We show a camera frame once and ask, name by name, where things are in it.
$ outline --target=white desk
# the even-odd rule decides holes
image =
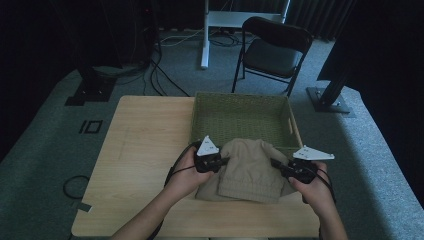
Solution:
[[[243,22],[253,16],[260,16],[272,21],[284,23],[290,0],[284,0],[283,9],[280,13],[252,13],[252,12],[227,12],[209,11],[209,0],[205,0],[205,25],[202,52],[202,69],[209,66],[209,27],[236,27],[240,28]]]

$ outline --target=person's right hand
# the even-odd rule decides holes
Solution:
[[[318,169],[327,172],[327,165],[325,163],[316,161],[313,161],[313,163],[317,165]],[[318,170],[318,174],[329,182],[328,176],[322,171]],[[323,216],[329,211],[334,210],[335,204],[330,189],[319,178],[315,177],[309,184],[304,184],[293,177],[290,177],[289,181],[294,188],[302,193],[305,200],[318,216]]]

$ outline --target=beige cloth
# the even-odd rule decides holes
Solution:
[[[236,138],[224,145],[221,155],[230,157],[228,165],[199,187],[196,198],[277,203],[281,196],[295,191],[280,170],[271,166],[270,158],[287,164],[287,157],[261,139]]]

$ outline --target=woven basket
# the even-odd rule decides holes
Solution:
[[[262,139],[287,156],[302,141],[286,96],[196,93],[190,142],[209,135],[217,146],[234,138]]]

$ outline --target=hand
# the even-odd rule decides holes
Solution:
[[[317,174],[328,182],[328,176],[324,173],[327,172],[327,165],[316,161],[313,163],[317,165],[318,169],[321,169],[318,170]],[[304,184],[293,177],[289,178],[289,181],[294,188],[302,193],[303,197],[318,216],[323,216],[334,209],[334,200],[330,189],[319,178],[314,178],[309,184]]]
[[[175,167],[174,175],[172,175],[168,184],[165,186],[166,190],[171,191],[175,195],[177,201],[196,190],[200,184],[206,182],[214,174],[212,171],[206,173],[197,172],[194,167],[195,150],[195,147],[191,147],[182,157]]]

